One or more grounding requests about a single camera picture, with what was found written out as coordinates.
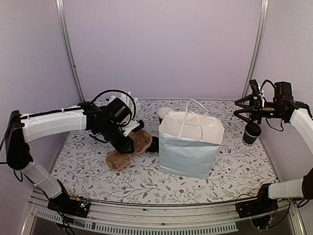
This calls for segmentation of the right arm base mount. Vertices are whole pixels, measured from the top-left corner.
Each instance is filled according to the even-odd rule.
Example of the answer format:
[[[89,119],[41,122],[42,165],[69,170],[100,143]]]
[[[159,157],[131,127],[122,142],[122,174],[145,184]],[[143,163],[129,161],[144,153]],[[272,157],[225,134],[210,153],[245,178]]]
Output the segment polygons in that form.
[[[278,200],[266,197],[252,197],[252,200],[238,202],[243,195],[248,196],[248,194],[240,194],[235,201],[235,209],[239,218],[249,217],[252,225],[257,230],[268,229],[278,210]]]

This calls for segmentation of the black plastic cup lid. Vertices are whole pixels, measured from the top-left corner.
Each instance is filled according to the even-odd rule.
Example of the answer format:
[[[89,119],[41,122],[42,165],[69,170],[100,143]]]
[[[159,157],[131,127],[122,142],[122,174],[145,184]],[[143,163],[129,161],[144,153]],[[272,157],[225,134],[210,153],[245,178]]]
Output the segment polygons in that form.
[[[251,137],[258,137],[261,134],[261,128],[258,124],[256,123],[248,123],[245,126],[245,132],[247,135],[251,136]]]

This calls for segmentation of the light blue paper bag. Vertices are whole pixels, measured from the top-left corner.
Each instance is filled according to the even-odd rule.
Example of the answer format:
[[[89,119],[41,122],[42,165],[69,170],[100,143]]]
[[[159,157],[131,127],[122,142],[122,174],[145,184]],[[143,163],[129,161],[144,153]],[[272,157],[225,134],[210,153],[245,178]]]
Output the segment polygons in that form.
[[[202,111],[168,110],[158,127],[159,170],[162,173],[205,179],[223,142],[222,122]]]

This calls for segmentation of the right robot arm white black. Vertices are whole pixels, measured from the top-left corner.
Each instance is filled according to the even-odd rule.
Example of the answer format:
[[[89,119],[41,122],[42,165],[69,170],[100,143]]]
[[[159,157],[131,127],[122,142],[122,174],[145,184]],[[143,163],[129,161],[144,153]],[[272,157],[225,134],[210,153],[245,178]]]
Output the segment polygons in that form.
[[[243,142],[252,145],[261,134],[261,122],[263,119],[278,119],[281,124],[289,124],[287,130],[295,139],[290,137],[281,138],[279,144],[289,147],[292,153],[304,147],[302,153],[313,151],[313,116],[308,104],[295,101],[292,95],[291,83],[275,82],[265,80],[274,89],[272,101],[264,97],[263,86],[256,80],[250,80],[251,94],[235,101],[239,110],[234,111],[234,116],[246,122]],[[310,201],[313,198],[313,170],[299,179],[288,180],[278,183],[264,183],[257,190],[255,199],[238,203],[238,212],[246,212],[248,215],[270,212],[278,209],[277,201],[286,199],[288,201],[302,200]]]

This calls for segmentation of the brown cardboard cup carrier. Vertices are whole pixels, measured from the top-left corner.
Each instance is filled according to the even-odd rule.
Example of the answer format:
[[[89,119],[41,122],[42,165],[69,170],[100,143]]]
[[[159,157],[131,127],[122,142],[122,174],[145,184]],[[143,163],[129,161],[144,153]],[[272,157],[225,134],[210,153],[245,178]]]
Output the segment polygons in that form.
[[[131,139],[134,141],[134,153],[132,154],[120,154],[116,150],[110,152],[105,162],[110,170],[121,171],[131,163],[133,156],[142,154],[152,144],[152,136],[145,130],[139,130],[136,133],[131,134]]]

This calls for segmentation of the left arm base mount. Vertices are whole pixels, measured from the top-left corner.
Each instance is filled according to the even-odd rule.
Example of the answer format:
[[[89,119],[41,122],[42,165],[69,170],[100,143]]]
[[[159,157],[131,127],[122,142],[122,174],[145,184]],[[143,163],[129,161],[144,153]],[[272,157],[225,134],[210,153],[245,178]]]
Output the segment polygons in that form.
[[[90,201],[83,197],[73,199],[68,195],[59,195],[49,200],[47,208],[59,213],[87,218]]]

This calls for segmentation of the black paper coffee cup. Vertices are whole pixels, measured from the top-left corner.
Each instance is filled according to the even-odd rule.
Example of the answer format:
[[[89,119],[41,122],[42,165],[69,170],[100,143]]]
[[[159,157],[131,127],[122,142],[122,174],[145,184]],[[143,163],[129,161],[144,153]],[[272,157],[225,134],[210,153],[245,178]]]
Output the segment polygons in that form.
[[[248,123],[245,126],[245,131],[243,134],[243,143],[247,146],[254,144],[256,139],[261,135],[261,127],[256,123]]]

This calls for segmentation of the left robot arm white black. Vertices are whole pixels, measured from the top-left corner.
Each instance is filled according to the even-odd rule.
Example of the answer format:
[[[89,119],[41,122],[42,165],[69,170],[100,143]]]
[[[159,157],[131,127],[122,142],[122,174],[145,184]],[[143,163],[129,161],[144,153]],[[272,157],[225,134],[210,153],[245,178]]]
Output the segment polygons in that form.
[[[120,154],[134,153],[130,137],[140,124],[136,118],[137,98],[130,92],[111,89],[98,94],[92,101],[69,108],[21,114],[11,113],[0,148],[5,151],[7,165],[20,172],[39,187],[61,212],[69,212],[73,203],[68,194],[42,165],[31,155],[30,143],[72,131],[89,131],[95,139],[101,135]]]

